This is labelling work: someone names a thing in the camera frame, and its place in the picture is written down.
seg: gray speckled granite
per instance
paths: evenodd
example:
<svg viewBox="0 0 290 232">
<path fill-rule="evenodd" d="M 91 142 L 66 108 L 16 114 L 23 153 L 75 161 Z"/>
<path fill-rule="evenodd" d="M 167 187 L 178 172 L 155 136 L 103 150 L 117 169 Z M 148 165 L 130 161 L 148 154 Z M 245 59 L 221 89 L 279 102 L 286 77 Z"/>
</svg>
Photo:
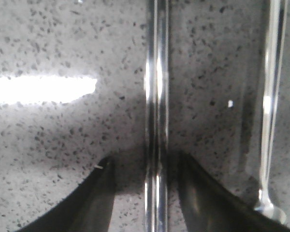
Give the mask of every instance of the gray speckled granite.
<svg viewBox="0 0 290 232">
<path fill-rule="evenodd" d="M 1 80 L 97 79 L 70 103 L 0 104 L 0 232 L 54 207 L 108 154 L 122 164 L 110 230 L 142 226 L 144 23 L 143 1 L 0 0 Z"/>
<path fill-rule="evenodd" d="M 1 79 L 97 79 L 93 93 L 70 103 L 0 104 L 0 232 L 54 207 L 108 154 L 117 166 L 109 231 L 143 229 L 145 1 L 77 2 L 0 0 Z M 252 205 L 262 2 L 173 0 L 171 7 L 170 154 L 193 154 Z M 290 227 L 290 7 L 271 174 L 273 200 Z M 174 159 L 169 228 L 186 232 L 176 175 Z"/>
</svg>

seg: shiny metal bar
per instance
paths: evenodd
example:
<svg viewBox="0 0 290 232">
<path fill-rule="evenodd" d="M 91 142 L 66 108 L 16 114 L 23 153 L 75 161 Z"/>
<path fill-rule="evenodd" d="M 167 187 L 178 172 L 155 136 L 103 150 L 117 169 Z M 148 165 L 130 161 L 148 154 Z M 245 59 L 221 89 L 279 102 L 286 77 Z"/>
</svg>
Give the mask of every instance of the shiny metal bar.
<svg viewBox="0 0 290 232">
<path fill-rule="evenodd" d="M 281 223 L 285 213 L 273 205 L 268 192 L 271 156 L 275 132 L 282 49 L 285 36 L 287 0 L 269 0 L 269 17 L 265 35 L 263 118 L 261 130 L 261 165 L 259 203 L 255 208 Z"/>
<path fill-rule="evenodd" d="M 149 0 L 145 74 L 145 229 L 167 232 L 168 1 Z"/>
</svg>

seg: speckled surface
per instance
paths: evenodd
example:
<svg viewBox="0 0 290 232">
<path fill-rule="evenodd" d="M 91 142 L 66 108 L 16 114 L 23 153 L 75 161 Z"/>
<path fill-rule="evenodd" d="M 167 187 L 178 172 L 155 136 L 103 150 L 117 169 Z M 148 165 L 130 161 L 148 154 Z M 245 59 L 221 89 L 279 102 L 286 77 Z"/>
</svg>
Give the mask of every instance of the speckled surface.
<svg viewBox="0 0 290 232">
<path fill-rule="evenodd" d="M 122 164 L 110 231 L 142 226 L 144 23 L 143 1 L 0 0 L 0 81 L 53 78 L 41 102 L 0 103 L 0 232 L 56 206 L 109 154 Z M 72 102 L 44 102 L 52 83 L 67 94 L 65 78 L 97 83 Z"/>
<path fill-rule="evenodd" d="M 142 231 L 145 9 L 140 0 L 0 0 L 0 80 L 58 85 L 39 90 L 40 102 L 17 103 L 13 92 L 0 103 L 0 232 L 56 206 L 108 154 L 117 180 L 109 231 Z M 262 2 L 172 0 L 170 15 L 170 154 L 191 153 L 253 205 Z M 290 6 L 285 44 L 270 189 L 290 227 Z M 71 102 L 44 101 L 53 89 L 66 93 L 66 77 L 95 79 L 95 88 Z M 174 159 L 169 228 L 186 232 L 176 175 Z"/>
</svg>

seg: granite countertop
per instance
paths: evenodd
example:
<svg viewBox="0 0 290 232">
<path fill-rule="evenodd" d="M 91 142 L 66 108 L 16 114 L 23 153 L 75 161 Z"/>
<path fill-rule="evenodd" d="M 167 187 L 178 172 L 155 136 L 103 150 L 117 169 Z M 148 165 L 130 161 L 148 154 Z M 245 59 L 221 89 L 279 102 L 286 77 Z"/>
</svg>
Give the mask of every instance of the granite countertop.
<svg viewBox="0 0 290 232">
<path fill-rule="evenodd" d="M 259 0 L 173 0 L 170 13 L 170 155 L 192 154 L 249 205 L 262 9 Z M 117 181 L 109 231 L 141 231 L 145 24 L 141 0 L 0 0 L 0 232 L 56 206 L 107 155 Z M 176 173 L 172 160 L 169 228 L 186 232 Z M 290 227 L 290 5 L 270 181 Z"/>
</svg>

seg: black curved object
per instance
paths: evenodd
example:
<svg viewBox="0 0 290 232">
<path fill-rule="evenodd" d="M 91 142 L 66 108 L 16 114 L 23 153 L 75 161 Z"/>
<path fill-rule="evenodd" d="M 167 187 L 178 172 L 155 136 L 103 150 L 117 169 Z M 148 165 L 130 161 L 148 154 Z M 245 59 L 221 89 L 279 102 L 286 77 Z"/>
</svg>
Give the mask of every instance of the black curved object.
<svg viewBox="0 0 290 232">
<path fill-rule="evenodd" d="M 190 155 L 179 161 L 179 198 L 189 232 L 290 232 L 249 208 Z"/>
<path fill-rule="evenodd" d="M 107 157 L 65 200 L 17 232 L 107 232 L 115 196 L 114 161 Z"/>
</svg>

